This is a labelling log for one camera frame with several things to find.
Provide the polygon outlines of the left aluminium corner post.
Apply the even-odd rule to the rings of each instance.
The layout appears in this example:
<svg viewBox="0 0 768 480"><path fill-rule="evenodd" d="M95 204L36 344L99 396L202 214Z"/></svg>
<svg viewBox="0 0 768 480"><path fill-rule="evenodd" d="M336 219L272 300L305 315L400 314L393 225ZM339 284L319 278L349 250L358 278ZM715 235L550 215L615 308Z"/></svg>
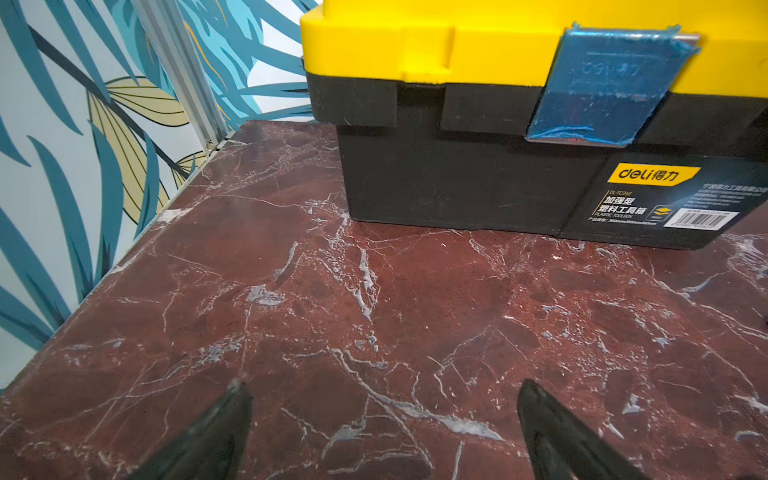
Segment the left aluminium corner post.
<svg viewBox="0 0 768 480"><path fill-rule="evenodd" d="M228 129L179 4L133 0L132 5L204 151L212 153L227 139Z"/></svg>

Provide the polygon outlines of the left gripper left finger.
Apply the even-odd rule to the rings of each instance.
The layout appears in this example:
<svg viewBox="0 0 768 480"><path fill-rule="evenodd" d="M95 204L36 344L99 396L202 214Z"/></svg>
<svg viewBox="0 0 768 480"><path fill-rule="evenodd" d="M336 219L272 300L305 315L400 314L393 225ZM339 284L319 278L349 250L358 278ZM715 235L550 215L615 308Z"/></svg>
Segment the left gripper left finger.
<svg viewBox="0 0 768 480"><path fill-rule="evenodd" d="M252 426L252 395L235 379L187 428L129 475L131 479L234 479Z"/></svg>

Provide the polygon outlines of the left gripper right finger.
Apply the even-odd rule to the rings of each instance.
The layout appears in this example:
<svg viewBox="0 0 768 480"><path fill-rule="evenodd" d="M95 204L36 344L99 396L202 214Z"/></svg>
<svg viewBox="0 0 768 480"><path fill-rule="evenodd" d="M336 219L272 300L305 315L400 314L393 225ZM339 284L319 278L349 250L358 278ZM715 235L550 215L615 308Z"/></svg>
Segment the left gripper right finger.
<svg viewBox="0 0 768 480"><path fill-rule="evenodd" d="M532 379L517 412L537 479L644 479L646 475Z"/></svg>

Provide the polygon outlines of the yellow black toolbox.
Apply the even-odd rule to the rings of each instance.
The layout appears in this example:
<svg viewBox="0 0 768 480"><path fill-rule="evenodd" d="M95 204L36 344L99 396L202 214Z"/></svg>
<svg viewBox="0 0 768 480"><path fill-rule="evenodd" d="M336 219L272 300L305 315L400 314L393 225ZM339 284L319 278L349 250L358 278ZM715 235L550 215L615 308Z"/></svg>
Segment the yellow black toolbox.
<svg viewBox="0 0 768 480"><path fill-rule="evenodd" d="M326 1L358 221L696 250L767 199L763 1Z"/></svg>

